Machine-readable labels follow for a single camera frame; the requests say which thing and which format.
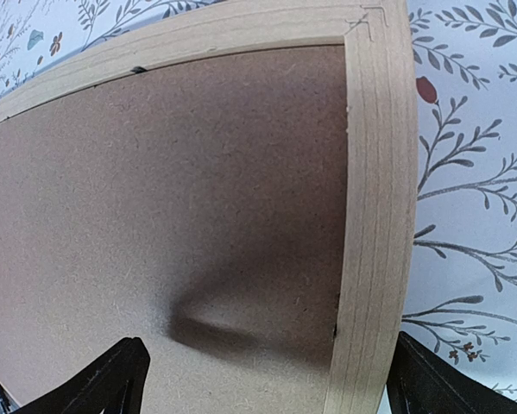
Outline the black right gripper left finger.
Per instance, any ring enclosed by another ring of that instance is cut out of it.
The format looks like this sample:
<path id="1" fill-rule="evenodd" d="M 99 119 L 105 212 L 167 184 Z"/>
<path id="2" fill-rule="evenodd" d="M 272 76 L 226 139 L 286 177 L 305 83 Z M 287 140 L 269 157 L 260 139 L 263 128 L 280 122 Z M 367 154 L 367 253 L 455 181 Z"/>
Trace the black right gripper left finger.
<path id="1" fill-rule="evenodd" d="M 139 414 L 149 353 L 139 337 L 124 337 L 63 385 L 20 407 L 24 414 Z"/>

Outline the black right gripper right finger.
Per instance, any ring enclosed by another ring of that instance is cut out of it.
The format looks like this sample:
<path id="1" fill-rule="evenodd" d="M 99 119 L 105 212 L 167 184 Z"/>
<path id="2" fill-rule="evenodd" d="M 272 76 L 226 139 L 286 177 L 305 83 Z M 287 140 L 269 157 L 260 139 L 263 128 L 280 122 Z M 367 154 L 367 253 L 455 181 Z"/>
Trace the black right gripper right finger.
<path id="1" fill-rule="evenodd" d="M 470 379 L 401 331 L 387 380 L 391 412 L 517 414 L 517 402 Z"/>

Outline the light wooden picture frame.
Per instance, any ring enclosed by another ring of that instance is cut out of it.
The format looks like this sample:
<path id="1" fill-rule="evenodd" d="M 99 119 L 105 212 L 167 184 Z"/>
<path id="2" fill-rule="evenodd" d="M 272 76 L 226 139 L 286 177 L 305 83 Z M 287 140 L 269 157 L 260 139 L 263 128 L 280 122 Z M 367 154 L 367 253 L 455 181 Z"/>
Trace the light wooden picture frame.
<path id="1" fill-rule="evenodd" d="M 240 53 L 340 46 L 346 79 L 344 246 L 320 413 L 374 413 L 394 353 L 416 205 L 417 108 L 402 1 L 224 1 L 72 56 L 0 100 L 0 123 L 155 69 Z"/>

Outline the brown backing board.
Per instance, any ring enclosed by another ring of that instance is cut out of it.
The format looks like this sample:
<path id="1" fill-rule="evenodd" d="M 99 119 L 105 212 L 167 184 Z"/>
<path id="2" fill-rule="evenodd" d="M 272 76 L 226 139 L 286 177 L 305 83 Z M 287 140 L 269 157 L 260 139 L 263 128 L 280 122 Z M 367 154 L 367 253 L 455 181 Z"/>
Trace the brown backing board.
<path id="1" fill-rule="evenodd" d="M 146 413 L 320 413 L 344 246 L 340 46 L 150 70 L 0 123 L 0 381 L 119 339 Z"/>

